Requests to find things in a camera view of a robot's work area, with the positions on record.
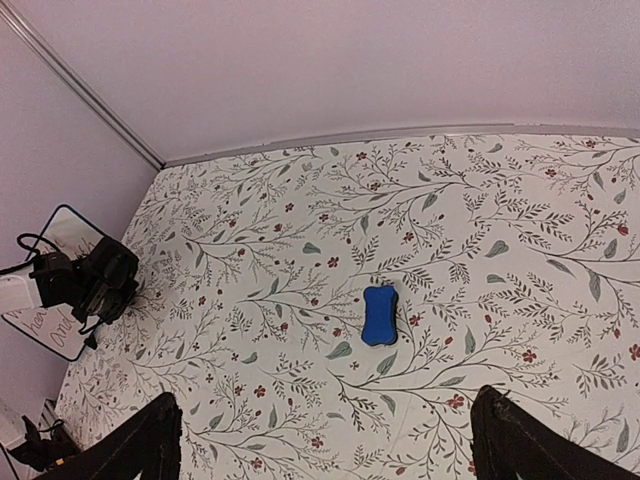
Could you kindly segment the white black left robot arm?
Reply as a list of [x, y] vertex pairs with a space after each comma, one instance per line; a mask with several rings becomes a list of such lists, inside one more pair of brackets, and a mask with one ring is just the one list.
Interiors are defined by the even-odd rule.
[[43, 253], [27, 238], [53, 243], [35, 234], [17, 238], [32, 256], [25, 262], [1, 271], [1, 312], [66, 305], [81, 323], [96, 317], [110, 324], [130, 305], [139, 283], [139, 259], [111, 237], [102, 238], [86, 255], [71, 258], [58, 247]]

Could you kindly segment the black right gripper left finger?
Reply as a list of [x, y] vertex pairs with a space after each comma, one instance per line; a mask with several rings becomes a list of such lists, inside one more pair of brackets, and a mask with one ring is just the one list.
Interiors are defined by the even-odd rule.
[[171, 479], [180, 477], [182, 410], [163, 392], [103, 440], [41, 479]]

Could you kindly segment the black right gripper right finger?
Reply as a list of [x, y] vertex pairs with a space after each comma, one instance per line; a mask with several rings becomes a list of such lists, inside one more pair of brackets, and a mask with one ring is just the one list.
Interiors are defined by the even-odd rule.
[[507, 395], [485, 385], [471, 406], [478, 479], [636, 479], [638, 476], [561, 437]]

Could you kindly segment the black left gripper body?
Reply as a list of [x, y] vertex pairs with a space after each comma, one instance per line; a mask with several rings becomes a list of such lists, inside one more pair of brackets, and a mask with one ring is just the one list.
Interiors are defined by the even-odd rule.
[[97, 317], [112, 323], [133, 299], [139, 259], [111, 237], [102, 238], [89, 254], [75, 260], [62, 252], [39, 255], [30, 278], [44, 308], [67, 305], [81, 323]]

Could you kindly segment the small blue-framed whiteboard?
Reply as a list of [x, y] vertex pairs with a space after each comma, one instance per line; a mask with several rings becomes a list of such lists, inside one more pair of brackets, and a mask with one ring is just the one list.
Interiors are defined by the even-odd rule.
[[[88, 254], [104, 233], [68, 205], [59, 205], [41, 235], [72, 259]], [[2, 321], [68, 362], [77, 361], [86, 348], [89, 333], [68, 305], [3, 313]]]

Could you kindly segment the blue whiteboard eraser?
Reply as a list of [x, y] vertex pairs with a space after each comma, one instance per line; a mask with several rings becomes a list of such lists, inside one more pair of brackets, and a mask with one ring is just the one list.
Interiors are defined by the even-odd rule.
[[398, 338], [396, 304], [398, 295], [392, 285], [370, 286], [363, 293], [365, 319], [362, 341], [371, 347], [393, 345]]

